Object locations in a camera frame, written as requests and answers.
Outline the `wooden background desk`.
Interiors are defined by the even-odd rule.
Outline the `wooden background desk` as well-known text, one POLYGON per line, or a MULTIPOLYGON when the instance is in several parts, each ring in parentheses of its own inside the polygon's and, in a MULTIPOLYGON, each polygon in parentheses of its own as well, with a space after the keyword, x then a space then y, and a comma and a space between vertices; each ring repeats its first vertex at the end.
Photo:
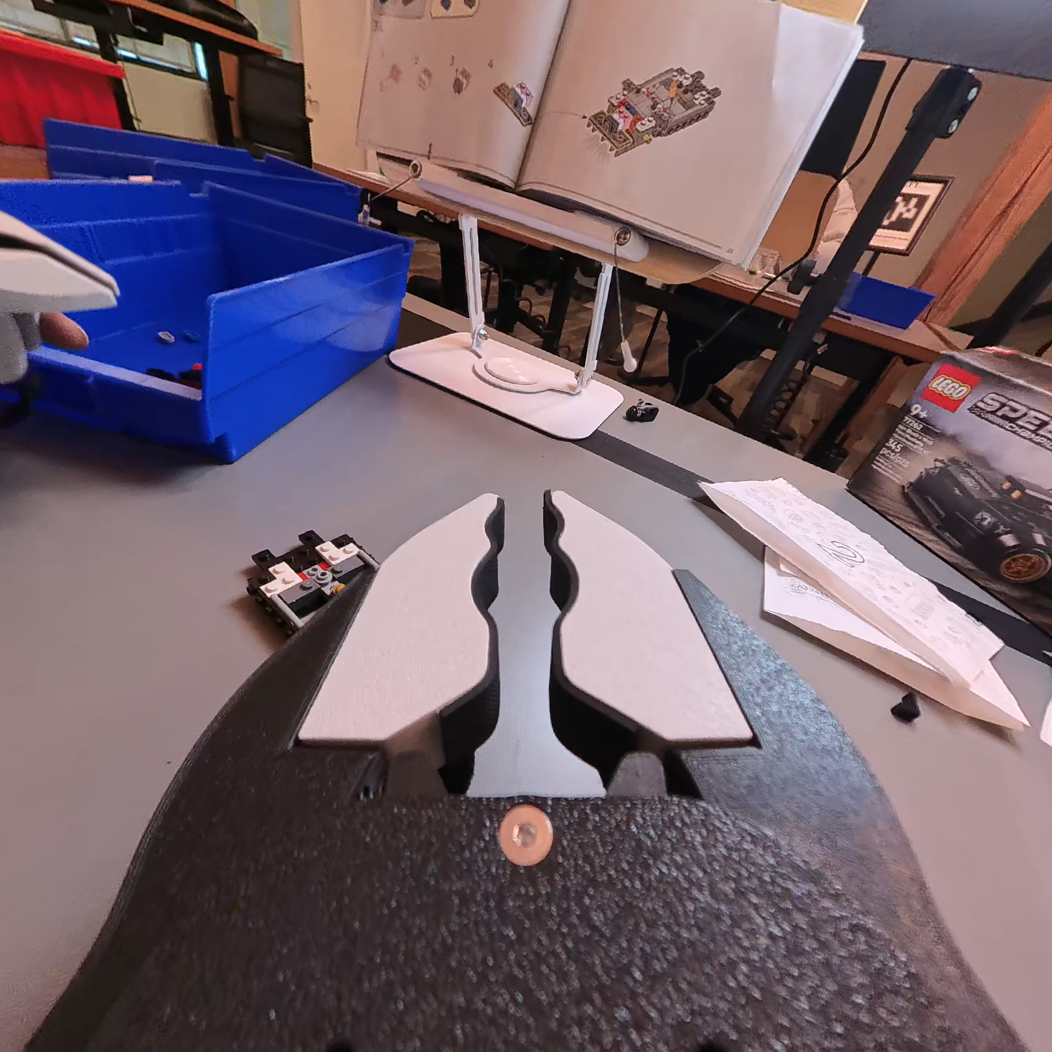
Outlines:
MULTIPOLYGON (((313 164, 313 169, 323 175, 358 185, 364 190, 375 193, 388 190, 383 179, 375 177, 373 173, 359 170, 347 173, 317 162, 313 164)), ((456 226, 456 215, 458 214, 456 204, 445 202, 431 193, 414 190, 412 187, 403 186, 401 190, 394 190, 391 197, 397 201, 404 202, 407 206, 453 218, 456 226)), ((548 236, 545 232, 537 232, 522 224, 510 221, 505 222, 499 217, 484 211, 477 215, 480 230, 495 232, 497 235, 523 242, 537 248, 565 249, 578 256, 583 256, 583 258, 595 259, 598 262, 614 262, 612 255, 587 249, 568 241, 562 236, 548 236)), ((656 285, 679 286, 692 284, 709 291, 709 294, 725 296, 725 298, 730 298, 742 304, 747 303, 756 294, 756 290, 751 286, 746 287, 745 285, 735 283, 729 280, 727 275, 719 270, 703 274, 703 256, 663 242, 651 242, 648 256, 640 262, 624 259, 619 248, 616 263, 621 270, 636 275, 643 278, 645 282, 652 283, 650 286, 651 290, 656 285)), ((774 312, 780 317, 796 321, 802 305, 802 299, 782 295, 772 287, 767 294, 758 297, 754 306, 774 312)), ((820 331, 827 335, 846 336, 846 338, 859 341, 861 343, 914 362, 934 361, 938 356, 948 351, 964 349, 971 340, 971 335, 960 333, 957 330, 919 319, 914 321, 908 328, 898 329, 854 316, 843 316, 838 312, 832 313, 824 322, 820 323, 820 331)))

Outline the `instruction booklet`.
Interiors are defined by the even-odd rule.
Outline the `instruction booklet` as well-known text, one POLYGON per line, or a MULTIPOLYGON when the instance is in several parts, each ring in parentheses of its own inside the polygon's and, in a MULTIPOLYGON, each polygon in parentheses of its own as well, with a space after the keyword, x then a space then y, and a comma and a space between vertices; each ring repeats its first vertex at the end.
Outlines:
POLYGON ((786 2, 375 2, 358 139, 463 211, 743 266, 863 42, 786 2))

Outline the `brick car model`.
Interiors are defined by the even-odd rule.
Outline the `brick car model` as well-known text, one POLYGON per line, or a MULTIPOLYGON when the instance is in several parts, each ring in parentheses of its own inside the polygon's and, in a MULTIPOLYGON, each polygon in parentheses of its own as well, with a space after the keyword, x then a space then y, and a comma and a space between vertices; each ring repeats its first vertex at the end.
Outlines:
POLYGON ((256 572, 247 580, 247 596, 287 638, 380 568, 353 537, 324 539, 313 530, 301 533, 298 544, 282 553, 270 549, 254 553, 252 563, 256 572))

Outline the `red plastic bin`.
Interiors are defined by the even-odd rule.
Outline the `red plastic bin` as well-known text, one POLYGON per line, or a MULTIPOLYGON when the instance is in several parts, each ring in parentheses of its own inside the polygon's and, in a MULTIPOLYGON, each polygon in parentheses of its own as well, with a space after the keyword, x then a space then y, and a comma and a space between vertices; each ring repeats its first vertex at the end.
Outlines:
POLYGON ((43 148, 47 119, 122 129, 117 63, 1 32, 1 143, 43 148))

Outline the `small blue bin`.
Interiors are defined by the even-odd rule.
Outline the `small blue bin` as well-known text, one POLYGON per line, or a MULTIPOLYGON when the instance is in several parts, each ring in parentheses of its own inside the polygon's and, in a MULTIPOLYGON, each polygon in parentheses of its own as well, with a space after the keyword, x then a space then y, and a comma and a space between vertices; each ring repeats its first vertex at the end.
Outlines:
POLYGON ((908 329, 936 295, 862 275, 851 274, 833 317, 861 319, 895 329, 908 329))

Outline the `white book stand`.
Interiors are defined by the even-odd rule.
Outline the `white book stand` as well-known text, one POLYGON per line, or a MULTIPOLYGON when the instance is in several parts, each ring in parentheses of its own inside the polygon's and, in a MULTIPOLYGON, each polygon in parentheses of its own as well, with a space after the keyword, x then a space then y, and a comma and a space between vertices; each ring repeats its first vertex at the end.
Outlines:
POLYGON ((410 177, 420 188, 456 206, 462 236, 469 331, 392 350, 389 363, 404 375, 440 387, 498 414, 561 440, 593 434, 622 405, 623 396, 594 379, 598 345, 619 264, 647 262, 656 249, 634 228, 561 209, 414 160, 410 177), (582 250, 601 262, 585 363, 574 368, 539 358, 508 342, 486 323, 482 297, 479 220, 502 220, 559 247, 582 250))

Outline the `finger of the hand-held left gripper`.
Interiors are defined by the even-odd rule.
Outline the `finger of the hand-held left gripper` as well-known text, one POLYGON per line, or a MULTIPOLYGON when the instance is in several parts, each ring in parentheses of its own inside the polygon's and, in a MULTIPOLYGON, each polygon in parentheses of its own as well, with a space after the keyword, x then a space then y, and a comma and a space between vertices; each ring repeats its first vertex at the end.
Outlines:
POLYGON ((112 308, 119 295, 109 274, 13 216, 1 214, 2 313, 112 308))

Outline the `large blue plastic bin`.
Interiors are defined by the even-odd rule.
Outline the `large blue plastic bin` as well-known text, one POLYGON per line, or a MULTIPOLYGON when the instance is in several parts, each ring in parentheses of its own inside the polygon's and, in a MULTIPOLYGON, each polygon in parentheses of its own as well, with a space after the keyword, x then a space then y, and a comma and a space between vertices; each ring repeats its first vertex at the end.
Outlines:
POLYGON ((414 242, 232 188, 3 181, 2 211, 117 282, 68 312, 85 352, 41 346, 3 409, 232 463, 394 348, 414 242), (196 390, 145 375, 203 365, 196 390))

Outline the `black pole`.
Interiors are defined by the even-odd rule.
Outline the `black pole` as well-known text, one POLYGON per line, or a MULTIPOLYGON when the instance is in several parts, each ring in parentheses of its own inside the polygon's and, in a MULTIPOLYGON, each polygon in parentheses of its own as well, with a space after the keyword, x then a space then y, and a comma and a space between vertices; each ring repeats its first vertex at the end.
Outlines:
POLYGON ((925 153, 936 139, 951 137, 980 92, 974 70, 950 66, 940 70, 920 98, 873 190, 841 243, 826 271, 805 296, 796 322, 776 350, 756 390, 740 414, 739 433, 763 440, 774 428, 774 408, 796 373, 817 355, 815 337, 837 306, 862 252, 881 228, 905 184, 911 180, 925 153))

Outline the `black panel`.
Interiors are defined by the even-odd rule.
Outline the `black panel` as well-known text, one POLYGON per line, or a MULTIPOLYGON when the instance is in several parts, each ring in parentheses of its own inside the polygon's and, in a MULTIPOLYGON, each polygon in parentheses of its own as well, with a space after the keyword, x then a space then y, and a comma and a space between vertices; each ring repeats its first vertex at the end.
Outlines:
POLYGON ((1051 80, 1049 1, 869 1, 864 49, 1051 80))

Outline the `white numbered paper bag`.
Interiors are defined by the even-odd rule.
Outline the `white numbered paper bag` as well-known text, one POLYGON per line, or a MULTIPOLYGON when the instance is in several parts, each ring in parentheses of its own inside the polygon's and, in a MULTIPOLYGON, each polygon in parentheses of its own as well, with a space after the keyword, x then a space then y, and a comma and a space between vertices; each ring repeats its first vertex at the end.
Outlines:
POLYGON ((962 686, 1004 648, 873 537, 785 480, 702 483, 743 529, 873 627, 962 686))

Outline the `toy car set box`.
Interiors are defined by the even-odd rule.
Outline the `toy car set box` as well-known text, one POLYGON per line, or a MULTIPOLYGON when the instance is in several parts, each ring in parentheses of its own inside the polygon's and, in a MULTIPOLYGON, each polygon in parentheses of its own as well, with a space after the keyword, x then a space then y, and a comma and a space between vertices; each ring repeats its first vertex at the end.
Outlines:
POLYGON ((847 489, 1050 633, 1049 360, 942 355, 847 489))

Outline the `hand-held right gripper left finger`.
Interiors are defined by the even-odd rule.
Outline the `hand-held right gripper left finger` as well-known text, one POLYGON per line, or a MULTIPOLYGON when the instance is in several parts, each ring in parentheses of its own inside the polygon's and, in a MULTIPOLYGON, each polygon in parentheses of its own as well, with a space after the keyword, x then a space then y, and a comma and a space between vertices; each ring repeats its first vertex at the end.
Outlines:
POLYGON ((495 672, 493 602, 484 568, 503 545, 504 502, 484 493, 404 542, 375 573, 298 731, 304 745, 422 753, 437 768, 454 744, 444 714, 478 697, 495 672))

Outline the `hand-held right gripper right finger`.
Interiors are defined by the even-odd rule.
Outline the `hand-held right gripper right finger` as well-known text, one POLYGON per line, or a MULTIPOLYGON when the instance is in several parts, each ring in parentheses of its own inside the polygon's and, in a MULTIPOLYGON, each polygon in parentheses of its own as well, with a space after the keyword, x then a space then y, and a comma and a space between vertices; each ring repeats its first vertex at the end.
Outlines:
POLYGON ((604 787, 629 754, 654 757, 665 777, 673 754, 758 745, 663 557, 562 490, 546 492, 546 549, 558 608, 550 722, 604 787))

